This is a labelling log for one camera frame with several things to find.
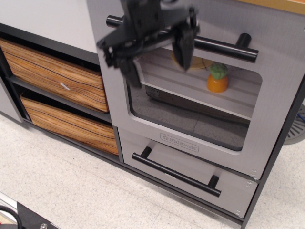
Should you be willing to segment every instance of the wooden storage bin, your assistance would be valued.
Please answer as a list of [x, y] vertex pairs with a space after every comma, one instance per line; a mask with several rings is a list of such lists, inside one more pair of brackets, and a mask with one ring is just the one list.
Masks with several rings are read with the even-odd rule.
[[4, 39], [0, 46], [19, 79], [89, 109], [109, 112], [101, 72]]
[[113, 128], [89, 118], [42, 103], [44, 98], [23, 93], [21, 101], [32, 122], [43, 129], [69, 137], [101, 151], [118, 155]]

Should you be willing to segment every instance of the tiled floor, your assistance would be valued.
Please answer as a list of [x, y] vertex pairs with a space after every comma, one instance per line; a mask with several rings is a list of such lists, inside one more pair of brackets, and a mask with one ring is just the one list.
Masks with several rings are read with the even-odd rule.
[[[247, 229], [305, 229], [305, 141], [284, 146]], [[62, 229], [238, 229], [0, 114], [0, 191]]]

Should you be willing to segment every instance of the kidkraft logo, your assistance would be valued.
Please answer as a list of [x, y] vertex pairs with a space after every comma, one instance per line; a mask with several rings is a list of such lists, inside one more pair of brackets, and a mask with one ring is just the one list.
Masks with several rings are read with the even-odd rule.
[[168, 135], [165, 135], [165, 134], [160, 134], [160, 138], [161, 140], [163, 141], [166, 141], [166, 142], [170, 142], [170, 143], [173, 143], [177, 146], [181, 146], [183, 148], [186, 148], [186, 149], [189, 149], [189, 150], [192, 150], [194, 152], [199, 152], [199, 147], [198, 146], [195, 146], [191, 143], [187, 143], [185, 141], [181, 141], [177, 138], [174, 138], [174, 137], [171, 137], [171, 136], [168, 136]]

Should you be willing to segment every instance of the black metal handle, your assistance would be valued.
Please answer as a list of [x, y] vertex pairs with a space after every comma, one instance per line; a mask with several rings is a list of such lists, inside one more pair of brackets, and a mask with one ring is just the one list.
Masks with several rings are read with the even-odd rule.
[[139, 161], [143, 164], [146, 164], [152, 168], [155, 168], [161, 172], [164, 172], [178, 180], [184, 181], [185, 183], [187, 183], [189, 185], [195, 186], [195, 187], [201, 189], [202, 191], [212, 194], [213, 196], [216, 196], [216, 197], [220, 196], [221, 191], [215, 189], [217, 182], [219, 180], [219, 178], [217, 176], [213, 175], [208, 185], [203, 184], [203, 183], [199, 182], [198, 180], [187, 177], [175, 170], [172, 170], [168, 167], [165, 167], [163, 165], [158, 164], [157, 162], [154, 162], [154, 161], [148, 159], [147, 157], [149, 156], [151, 151], [152, 151], [151, 148], [146, 147], [144, 149], [144, 151], [141, 153], [141, 155], [133, 153], [132, 159]]
[[[123, 18], [110, 15], [107, 17], [106, 24], [109, 27], [116, 28], [122, 23], [122, 21]], [[166, 34], [167, 32], [168, 31], [166, 30], [160, 31], [160, 34]], [[229, 44], [196, 36], [195, 48], [255, 63], [258, 50], [248, 48], [250, 41], [251, 36], [247, 33], [241, 34], [236, 44]]]

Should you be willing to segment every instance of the drawer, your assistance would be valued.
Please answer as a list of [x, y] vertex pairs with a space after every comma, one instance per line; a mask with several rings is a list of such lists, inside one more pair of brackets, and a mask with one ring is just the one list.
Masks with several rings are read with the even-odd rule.
[[[119, 135], [126, 164], [232, 212], [241, 218], [245, 216], [257, 183], [124, 129], [119, 128]], [[161, 168], [158, 167], [159, 165], [152, 167], [147, 161], [140, 162], [135, 159], [134, 153], [141, 155], [147, 146], [152, 149], [148, 160], [161, 165]], [[170, 171], [164, 171], [163, 167], [168, 168]], [[186, 178], [175, 177], [170, 173], [172, 170]], [[215, 178], [215, 176], [219, 180], [216, 186], [212, 187], [212, 192], [210, 192], [206, 190], [206, 185], [213, 182], [211, 178]]]
[[109, 112], [101, 72], [3, 39], [0, 46], [19, 79], [89, 109]]
[[36, 126], [118, 155], [114, 131], [110, 125], [66, 111], [64, 105], [32, 92], [25, 92], [20, 98]]

